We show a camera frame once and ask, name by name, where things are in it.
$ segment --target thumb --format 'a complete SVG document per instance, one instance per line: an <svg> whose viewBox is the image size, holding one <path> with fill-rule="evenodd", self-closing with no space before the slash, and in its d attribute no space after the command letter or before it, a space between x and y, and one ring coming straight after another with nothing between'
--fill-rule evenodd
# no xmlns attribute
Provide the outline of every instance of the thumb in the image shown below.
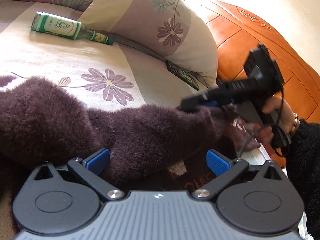
<svg viewBox="0 0 320 240"><path fill-rule="evenodd" d="M265 114L270 114L276 109L279 109L281 107L281 98L273 97L268 98L265 105L262 107L262 112Z"/></svg>

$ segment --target gray stripe on bed sheet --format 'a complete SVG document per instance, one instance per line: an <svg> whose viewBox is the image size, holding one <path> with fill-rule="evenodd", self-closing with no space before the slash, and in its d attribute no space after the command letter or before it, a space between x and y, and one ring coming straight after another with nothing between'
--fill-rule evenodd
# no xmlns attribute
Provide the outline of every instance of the gray stripe on bed sheet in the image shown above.
<svg viewBox="0 0 320 240"><path fill-rule="evenodd" d="M34 2L0 0L0 33L3 32L3 30L8 27L10 23L12 23L20 14L34 4Z"/></svg>
<svg viewBox="0 0 320 240"><path fill-rule="evenodd" d="M136 49L119 44L147 104L176 107L181 98L192 95L188 84L167 70L166 64Z"/></svg>

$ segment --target triangular hole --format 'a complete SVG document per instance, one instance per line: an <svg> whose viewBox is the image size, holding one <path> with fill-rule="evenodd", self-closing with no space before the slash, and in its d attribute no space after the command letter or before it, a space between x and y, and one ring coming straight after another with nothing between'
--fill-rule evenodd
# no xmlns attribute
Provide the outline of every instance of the triangular hole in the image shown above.
<svg viewBox="0 0 320 240"><path fill-rule="evenodd" d="M53 175L48 168L48 166L42 166L39 170L38 174L35 177L35 180L41 180L41 179L51 179L53 178Z"/></svg>
<svg viewBox="0 0 320 240"><path fill-rule="evenodd" d="M266 174L263 177L266 179L282 180L276 169L272 166L268 168Z"/></svg>

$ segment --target person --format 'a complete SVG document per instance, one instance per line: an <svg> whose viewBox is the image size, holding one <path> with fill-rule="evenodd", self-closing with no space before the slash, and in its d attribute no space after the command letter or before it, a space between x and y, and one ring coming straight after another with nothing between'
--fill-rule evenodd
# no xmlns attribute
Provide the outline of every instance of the person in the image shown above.
<svg viewBox="0 0 320 240"><path fill-rule="evenodd" d="M262 111L269 114L275 109L280 110L281 101L281 98L269 98ZM296 119L285 100L281 121L285 132L292 133L290 150L285 155L288 178L304 202L308 233L317 240L320 239L320 124ZM259 128L258 124L251 124L252 132ZM256 136L260 143L269 143L272 138L270 126L261 129Z"/></svg>

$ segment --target hand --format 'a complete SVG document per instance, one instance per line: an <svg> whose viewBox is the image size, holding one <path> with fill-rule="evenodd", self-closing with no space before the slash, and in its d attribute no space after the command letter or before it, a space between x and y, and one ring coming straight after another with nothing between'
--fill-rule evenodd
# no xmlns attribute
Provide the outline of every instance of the hand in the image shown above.
<svg viewBox="0 0 320 240"><path fill-rule="evenodd" d="M263 106L262 112L265 114L270 114L271 112L273 112L276 109L280 110L281 101L282 101L282 98L278 98L278 97L269 98L266 101L265 105ZM293 127L293 124L295 121L295 115L294 115L293 111L291 110L291 107L289 106L289 104L285 100L283 102L283 107L282 107L282 112L281 112L281 121L284 126L284 131L288 134ZM255 132L256 130L258 130L260 128L260 125L258 125L256 123L250 124L250 123L243 122L243 125L247 130L251 130L252 132ZM273 138L273 133L272 133L271 126L267 126L267 127L263 128L256 135L256 139L260 143L270 143L272 138Z"/></svg>

